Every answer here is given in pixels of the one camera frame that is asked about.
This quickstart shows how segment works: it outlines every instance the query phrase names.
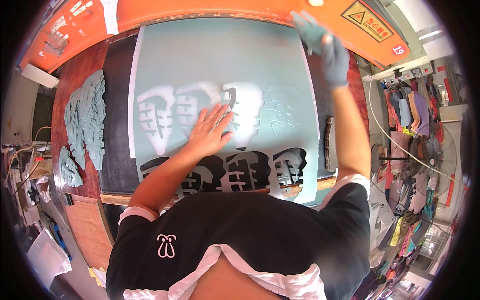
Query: yellow warning sticker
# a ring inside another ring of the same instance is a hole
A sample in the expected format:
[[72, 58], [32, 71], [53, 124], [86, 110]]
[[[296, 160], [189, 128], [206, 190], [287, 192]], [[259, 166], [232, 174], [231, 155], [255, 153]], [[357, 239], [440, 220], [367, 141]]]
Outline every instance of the yellow warning sticker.
[[381, 43], [393, 36], [384, 22], [373, 14], [365, 5], [356, 1], [343, 14], [342, 17], [360, 27], [367, 34], [371, 35], [377, 42]]

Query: yellow paper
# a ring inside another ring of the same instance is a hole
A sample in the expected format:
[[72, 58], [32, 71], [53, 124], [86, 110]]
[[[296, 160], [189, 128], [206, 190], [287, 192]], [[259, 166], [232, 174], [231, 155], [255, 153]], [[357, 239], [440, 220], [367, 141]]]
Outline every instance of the yellow paper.
[[400, 237], [400, 229], [402, 227], [403, 217], [398, 220], [396, 224], [395, 232], [393, 233], [392, 241], [390, 242], [390, 246], [396, 246], [398, 244], [398, 238]]
[[88, 272], [90, 273], [90, 276], [92, 278], [95, 278], [96, 280], [96, 285], [98, 285], [99, 287], [102, 287], [103, 288], [103, 285], [102, 285], [102, 282], [98, 279], [98, 277], [95, 275], [95, 272], [93, 271], [92, 268], [88, 268]]
[[414, 136], [415, 134], [413, 132], [411, 132], [407, 127], [404, 127], [403, 128], [403, 131], [402, 131], [404, 134], [408, 134], [409, 136]]

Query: pink fabric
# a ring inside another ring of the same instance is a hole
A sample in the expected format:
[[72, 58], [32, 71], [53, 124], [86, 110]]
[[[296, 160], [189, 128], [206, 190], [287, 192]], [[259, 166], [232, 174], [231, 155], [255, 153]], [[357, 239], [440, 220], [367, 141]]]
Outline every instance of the pink fabric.
[[[412, 138], [408, 134], [405, 134], [403, 132], [398, 132], [398, 131], [392, 131], [390, 133], [390, 136], [392, 140], [394, 140], [397, 144], [400, 145], [400, 147], [404, 148], [405, 150], [408, 150], [408, 143], [410, 139]], [[408, 155], [403, 152], [400, 148], [397, 147], [394, 143], [391, 143], [390, 146], [390, 153], [391, 157], [408, 157]], [[400, 174], [402, 173], [403, 168], [405, 167], [405, 161], [402, 160], [392, 160], [392, 173], [393, 174]]]

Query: gloved hand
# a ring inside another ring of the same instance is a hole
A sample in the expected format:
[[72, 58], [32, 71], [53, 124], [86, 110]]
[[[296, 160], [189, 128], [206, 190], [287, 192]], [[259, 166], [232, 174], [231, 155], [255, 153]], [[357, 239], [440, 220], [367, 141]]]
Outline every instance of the gloved hand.
[[347, 73], [350, 69], [350, 54], [336, 37], [322, 44], [322, 68], [330, 90], [348, 86]]
[[301, 40], [307, 44], [308, 55], [312, 55], [313, 52], [321, 55], [322, 38], [327, 33], [327, 30], [319, 26], [317, 20], [306, 11], [302, 11], [300, 14], [291, 12], [290, 15], [293, 17], [293, 22]]
[[322, 56], [324, 77], [330, 90], [347, 86], [347, 72], [350, 68], [350, 55], [340, 40], [333, 37], [317, 23], [308, 12], [290, 13], [302, 41], [307, 44], [308, 55], [312, 52]]

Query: red circle sticker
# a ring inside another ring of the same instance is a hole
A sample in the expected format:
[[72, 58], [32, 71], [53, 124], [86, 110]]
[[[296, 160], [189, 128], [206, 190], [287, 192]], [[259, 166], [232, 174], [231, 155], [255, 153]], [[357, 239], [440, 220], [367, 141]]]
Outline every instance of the red circle sticker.
[[401, 55], [405, 53], [405, 46], [398, 45], [392, 48], [392, 53], [396, 55]]

